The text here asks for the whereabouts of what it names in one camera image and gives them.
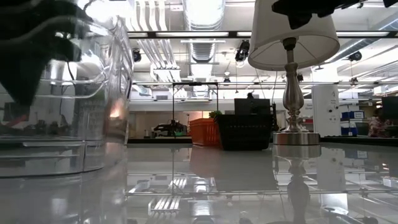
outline reflective table surface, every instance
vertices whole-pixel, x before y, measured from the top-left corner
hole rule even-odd
[[[131,144],[127,154],[130,223],[398,223],[398,147]]]

